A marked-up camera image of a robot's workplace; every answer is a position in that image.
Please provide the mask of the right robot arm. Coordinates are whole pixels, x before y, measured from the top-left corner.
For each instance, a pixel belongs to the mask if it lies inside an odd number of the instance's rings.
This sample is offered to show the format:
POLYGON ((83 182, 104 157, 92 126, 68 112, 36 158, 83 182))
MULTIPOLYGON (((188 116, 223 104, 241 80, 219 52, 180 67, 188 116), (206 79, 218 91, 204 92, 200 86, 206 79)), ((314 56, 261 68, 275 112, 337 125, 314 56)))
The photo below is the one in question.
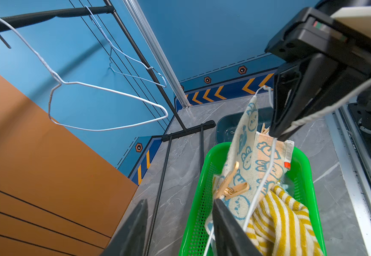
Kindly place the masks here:
POLYGON ((270 135, 285 141, 348 104, 371 156, 371 1, 320 1, 302 9, 265 52, 284 63, 274 77, 270 135))

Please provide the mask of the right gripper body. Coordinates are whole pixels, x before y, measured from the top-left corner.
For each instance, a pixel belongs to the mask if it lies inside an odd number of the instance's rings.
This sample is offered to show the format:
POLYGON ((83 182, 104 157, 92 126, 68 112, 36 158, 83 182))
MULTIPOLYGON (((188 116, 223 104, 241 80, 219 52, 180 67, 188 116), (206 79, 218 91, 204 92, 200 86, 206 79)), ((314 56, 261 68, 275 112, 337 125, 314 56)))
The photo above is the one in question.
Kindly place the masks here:
POLYGON ((371 38, 311 7, 303 8, 269 40, 265 52, 287 63, 321 53, 371 74, 371 38))

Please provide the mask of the orange clothespin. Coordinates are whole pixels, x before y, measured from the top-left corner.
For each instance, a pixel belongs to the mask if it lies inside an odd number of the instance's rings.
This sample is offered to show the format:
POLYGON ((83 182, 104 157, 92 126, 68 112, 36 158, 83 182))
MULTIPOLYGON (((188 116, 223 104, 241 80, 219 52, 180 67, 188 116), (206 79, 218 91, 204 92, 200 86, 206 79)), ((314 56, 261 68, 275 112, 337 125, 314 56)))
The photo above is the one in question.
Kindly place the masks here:
POLYGON ((265 123, 262 124, 260 132, 263 134, 268 134, 270 128, 265 126, 265 123))
POLYGON ((247 182, 231 186, 231 182, 233 181, 233 178, 237 174, 238 170, 239 162, 236 161, 233 171, 227 174, 227 176, 221 182, 219 188, 216 190, 214 199, 220 199, 221 197, 224 197, 225 200, 228 200, 249 191, 250 186, 247 182))

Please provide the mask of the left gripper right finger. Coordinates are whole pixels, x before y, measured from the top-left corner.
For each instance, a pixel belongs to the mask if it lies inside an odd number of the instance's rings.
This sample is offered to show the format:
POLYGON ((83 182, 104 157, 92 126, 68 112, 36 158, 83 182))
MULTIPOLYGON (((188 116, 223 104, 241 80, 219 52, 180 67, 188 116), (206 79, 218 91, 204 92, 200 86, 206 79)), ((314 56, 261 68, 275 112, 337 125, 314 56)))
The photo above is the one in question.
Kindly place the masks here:
POLYGON ((261 256, 222 200, 213 204, 213 227, 217 256, 261 256))

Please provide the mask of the bunny pattern towel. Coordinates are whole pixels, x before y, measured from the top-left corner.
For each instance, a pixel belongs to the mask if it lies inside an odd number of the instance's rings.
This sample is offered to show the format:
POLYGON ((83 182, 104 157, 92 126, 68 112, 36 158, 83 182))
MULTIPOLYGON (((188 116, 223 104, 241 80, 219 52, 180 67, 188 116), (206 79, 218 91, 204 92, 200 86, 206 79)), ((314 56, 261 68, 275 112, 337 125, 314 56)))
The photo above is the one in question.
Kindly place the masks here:
MULTIPOLYGON (((233 171, 236 161, 239 162, 239 170, 234 176, 231 186, 247 182, 250 186, 249 191, 228 200, 225 200, 224 197, 220 199, 241 228, 243 228, 250 203, 267 170, 266 165, 269 164, 271 156, 273 138, 258 132, 258 124, 257 97, 252 97, 238 123, 223 169, 219 175, 213 176, 212 181, 214 197, 221 182, 229 172, 233 171)), ((279 185, 280 179, 290 169, 293 149, 294 143, 292 141, 276 143, 274 167, 263 191, 260 192, 259 202, 275 185, 279 185)))

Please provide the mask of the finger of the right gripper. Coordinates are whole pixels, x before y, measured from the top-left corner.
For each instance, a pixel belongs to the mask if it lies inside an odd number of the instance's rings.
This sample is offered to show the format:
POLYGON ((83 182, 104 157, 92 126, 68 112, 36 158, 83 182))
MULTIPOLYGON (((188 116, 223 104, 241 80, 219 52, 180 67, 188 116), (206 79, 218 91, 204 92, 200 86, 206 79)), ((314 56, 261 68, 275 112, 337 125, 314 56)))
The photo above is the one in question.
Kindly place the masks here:
POLYGON ((301 65, 298 62, 281 65, 274 74, 274 113, 269 135, 286 139, 285 131, 299 115, 294 100, 302 81, 301 65))
MULTIPOLYGON (((294 100, 300 111, 295 121, 333 105, 370 76, 321 53, 295 62, 301 65, 302 71, 302 81, 294 100)), ((286 139, 293 134, 293 131, 286 133, 286 139)))

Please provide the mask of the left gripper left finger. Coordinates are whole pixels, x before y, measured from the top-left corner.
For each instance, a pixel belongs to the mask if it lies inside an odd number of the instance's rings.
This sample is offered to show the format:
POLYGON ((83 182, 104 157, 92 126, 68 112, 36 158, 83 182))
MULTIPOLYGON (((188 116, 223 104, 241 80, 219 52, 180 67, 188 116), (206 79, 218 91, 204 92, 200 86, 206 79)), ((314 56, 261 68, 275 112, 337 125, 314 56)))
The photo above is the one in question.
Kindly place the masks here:
POLYGON ((142 256, 147 230, 148 202, 141 200, 101 256, 142 256))

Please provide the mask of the yellow striped towel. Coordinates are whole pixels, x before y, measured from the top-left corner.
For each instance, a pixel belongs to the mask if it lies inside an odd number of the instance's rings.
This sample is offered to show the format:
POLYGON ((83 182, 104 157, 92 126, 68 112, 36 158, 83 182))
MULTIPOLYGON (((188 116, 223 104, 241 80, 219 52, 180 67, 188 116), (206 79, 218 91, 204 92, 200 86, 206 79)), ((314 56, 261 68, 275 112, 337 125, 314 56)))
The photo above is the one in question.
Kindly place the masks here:
POLYGON ((275 185, 259 202, 246 235, 263 256, 323 256, 308 208, 275 185))

